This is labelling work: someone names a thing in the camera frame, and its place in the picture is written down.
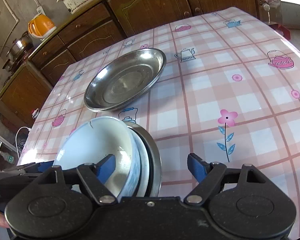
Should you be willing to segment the small steel bowl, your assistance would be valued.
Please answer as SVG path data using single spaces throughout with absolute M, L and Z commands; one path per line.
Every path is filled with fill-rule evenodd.
M 140 175 L 133 197 L 157 197 L 161 188 L 162 168 L 158 147 L 151 135 L 140 125 L 124 121 L 137 145 Z

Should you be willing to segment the steel pot with lid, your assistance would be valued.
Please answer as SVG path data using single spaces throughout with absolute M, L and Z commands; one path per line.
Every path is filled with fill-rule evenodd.
M 16 61 L 25 51 L 33 48 L 32 38 L 28 31 L 25 31 L 21 38 L 14 40 L 12 47 L 7 52 L 7 57 L 12 61 Z

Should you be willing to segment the blue floral white bowl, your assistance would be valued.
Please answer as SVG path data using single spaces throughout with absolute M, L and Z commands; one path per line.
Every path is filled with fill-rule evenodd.
M 118 195 L 122 197 L 144 197 L 150 175 L 149 157 L 146 146 L 139 135 L 130 128 L 137 150 L 133 153 L 132 163 L 126 182 Z

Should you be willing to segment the pink checked tablecloth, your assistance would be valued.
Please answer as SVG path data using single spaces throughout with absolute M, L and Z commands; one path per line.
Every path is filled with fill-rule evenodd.
M 160 151 L 161 196 L 195 186 L 187 155 L 229 167 L 257 166 L 296 205 L 300 237 L 300 51 L 253 16 L 231 7 L 162 25 L 70 65 L 31 128 L 20 163 L 53 160 L 67 137 L 96 117 L 86 87 L 116 58 L 154 47 L 167 58 L 151 90 L 113 112 L 147 129 Z

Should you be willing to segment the large white bowl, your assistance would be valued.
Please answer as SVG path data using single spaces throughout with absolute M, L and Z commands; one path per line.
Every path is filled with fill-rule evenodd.
M 65 170 L 85 163 L 98 163 L 109 154 L 116 160 L 116 168 L 107 182 L 107 189 L 118 198 L 137 150 L 130 129 L 114 117 L 91 119 L 76 129 L 59 149 L 54 164 Z

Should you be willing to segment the brown wooden sideboard cabinet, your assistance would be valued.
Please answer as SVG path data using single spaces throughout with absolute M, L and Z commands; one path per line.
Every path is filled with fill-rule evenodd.
M 166 23 L 237 7 L 258 17 L 258 0 L 96 0 L 75 13 L 29 56 L 0 91 L 0 117 L 31 126 L 71 64 L 124 38 Z

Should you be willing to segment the white power strip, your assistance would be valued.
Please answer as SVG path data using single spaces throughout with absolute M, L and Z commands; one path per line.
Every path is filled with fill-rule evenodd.
M 44 9 L 43 9 L 43 7 L 42 7 L 41 5 L 37 7 L 37 12 L 38 12 L 39 14 L 46 15 L 46 13 L 45 13 L 45 11 L 44 11 Z

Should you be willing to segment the orange electric kettle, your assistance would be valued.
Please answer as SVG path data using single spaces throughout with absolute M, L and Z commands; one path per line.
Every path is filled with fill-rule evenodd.
M 39 40 L 44 40 L 51 33 L 53 33 L 57 27 L 52 22 L 50 18 L 45 16 L 44 14 L 36 15 L 30 22 L 28 23 L 28 32 L 29 34 Z

